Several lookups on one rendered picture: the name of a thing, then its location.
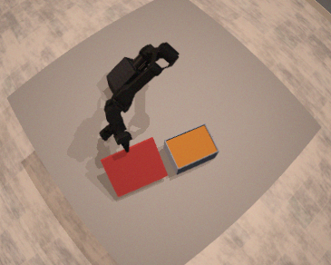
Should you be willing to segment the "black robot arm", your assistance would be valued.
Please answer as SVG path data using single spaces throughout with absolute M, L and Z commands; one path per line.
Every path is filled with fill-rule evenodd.
M 178 55 L 179 53 L 168 43 L 162 43 L 158 47 L 154 47 L 151 44 L 142 47 L 139 54 L 133 60 L 130 60 L 135 69 L 142 71 L 142 73 L 139 74 L 131 83 L 125 84 L 120 89 L 118 88 L 114 92 L 112 98 L 106 101 L 104 111 L 105 115 L 107 113 L 107 122 L 110 124 L 118 123 L 122 118 L 121 112 L 123 111 L 126 113 L 129 111 L 134 94 L 137 93 L 152 78 L 158 76 L 165 68 L 173 66 L 179 58 Z M 163 58 L 169 63 L 169 65 L 161 68 L 155 63 L 160 60 L 159 58 Z M 100 136 L 103 140 L 106 139 L 105 141 L 107 141 L 112 134 L 116 135 L 117 133 L 113 129 L 112 125 L 109 124 L 100 131 Z

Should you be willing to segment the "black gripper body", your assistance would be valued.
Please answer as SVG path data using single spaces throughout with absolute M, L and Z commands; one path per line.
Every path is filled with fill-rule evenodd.
M 129 132 L 125 132 L 125 130 L 127 130 L 127 129 L 124 125 L 122 118 L 118 123 L 110 124 L 110 125 L 112 125 L 113 129 L 117 133 L 115 135 L 115 141 L 117 142 L 118 145 L 132 140 L 131 134 Z

